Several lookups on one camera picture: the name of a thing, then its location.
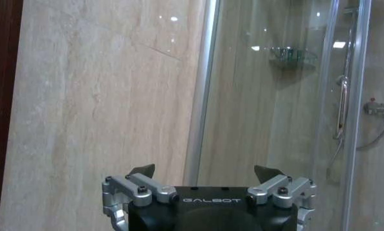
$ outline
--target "shower enclosure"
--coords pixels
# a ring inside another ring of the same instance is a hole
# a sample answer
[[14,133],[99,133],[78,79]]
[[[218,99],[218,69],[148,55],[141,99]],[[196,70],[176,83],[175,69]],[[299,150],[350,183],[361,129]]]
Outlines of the shower enclosure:
[[316,183],[308,230],[384,231],[384,0],[205,4],[184,184],[278,168]]

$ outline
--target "corner shelf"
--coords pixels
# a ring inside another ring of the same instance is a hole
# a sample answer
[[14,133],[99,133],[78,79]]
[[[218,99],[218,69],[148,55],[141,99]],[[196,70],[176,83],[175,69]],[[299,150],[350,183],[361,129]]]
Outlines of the corner shelf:
[[290,47],[270,48],[268,62],[280,70],[314,70],[316,55],[306,50],[296,50]]

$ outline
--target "glass panel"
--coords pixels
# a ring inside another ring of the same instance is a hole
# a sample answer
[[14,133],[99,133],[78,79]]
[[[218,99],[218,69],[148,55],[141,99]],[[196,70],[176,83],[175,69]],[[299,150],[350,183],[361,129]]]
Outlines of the glass panel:
[[355,1],[341,1],[338,11],[331,6],[329,0],[219,1],[197,176],[199,185],[256,185],[260,165],[312,178],[310,230],[319,231],[341,223],[346,157],[343,133],[334,134],[345,125],[339,94],[357,19]]
[[350,230],[384,231],[384,0],[371,1]]

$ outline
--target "silver metal bracket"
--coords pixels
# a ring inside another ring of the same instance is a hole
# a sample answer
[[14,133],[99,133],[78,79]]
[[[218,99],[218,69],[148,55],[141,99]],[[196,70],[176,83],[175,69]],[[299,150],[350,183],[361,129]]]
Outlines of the silver metal bracket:
[[103,214],[111,219],[116,231],[128,231],[124,212],[132,201],[143,207],[151,204],[151,191],[144,186],[135,185],[123,177],[107,177],[101,183]]
[[247,196],[252,199],[255,205],[263,205],[267,202],[268,196],[276,191],[282,186],[288,183],[288,177],[284,175],[276,175],[263,184],[247,188]]
[[316,186],[307,178],[299,177],[286,188],[279,188],[272,193],[272,203],[276,207],[290,208],[298,206],[296,231],[302,231],[311,219],[315,207]]
[[161,185],[143,174],[135,173],[129,175],[128,180],[136,185],[145,186],[151,190],[151,194],[155,196],[157,202],[171,204],[179,200],[176,190],[172,186]]

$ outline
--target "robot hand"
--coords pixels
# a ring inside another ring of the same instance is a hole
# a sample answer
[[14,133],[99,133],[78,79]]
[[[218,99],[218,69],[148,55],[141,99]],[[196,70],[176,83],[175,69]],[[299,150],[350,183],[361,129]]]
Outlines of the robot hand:
[[314,212],[314,183],[260,166],[254,172],[255,187],[173,187],[151,179],[153,165],[137,167],[101,183],[103,213],[116,231],[303,230]]

